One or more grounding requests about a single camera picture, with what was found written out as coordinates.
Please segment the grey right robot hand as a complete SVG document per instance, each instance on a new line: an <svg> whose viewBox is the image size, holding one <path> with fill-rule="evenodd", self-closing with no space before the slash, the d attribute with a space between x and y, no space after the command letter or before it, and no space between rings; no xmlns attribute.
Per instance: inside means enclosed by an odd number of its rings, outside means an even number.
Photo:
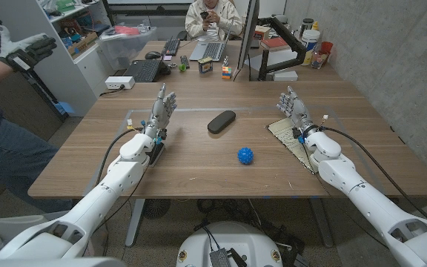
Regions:
<svg viewBox="0 0 427 267"><path fill-rule="evenodd" d="M306 138L315 133L318 126L313 123L309 110L293 88L289 85L287 89L286 93L280 94L277 108L292 121L302 137Z"/></svg>

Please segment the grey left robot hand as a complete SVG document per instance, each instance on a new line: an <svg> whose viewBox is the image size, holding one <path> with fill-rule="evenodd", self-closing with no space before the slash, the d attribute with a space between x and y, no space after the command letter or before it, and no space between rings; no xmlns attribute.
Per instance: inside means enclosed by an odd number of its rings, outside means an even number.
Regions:
<svg viewBox="0 0 427 267"><path fill-rule="evenodd" d="M154 139L158 134L165 130L169 124L169 119L176 109L176 94L174 92L165 95L167 86L162 84L157 98L151 108L150 116L144 126L143 134Z"/></svg>

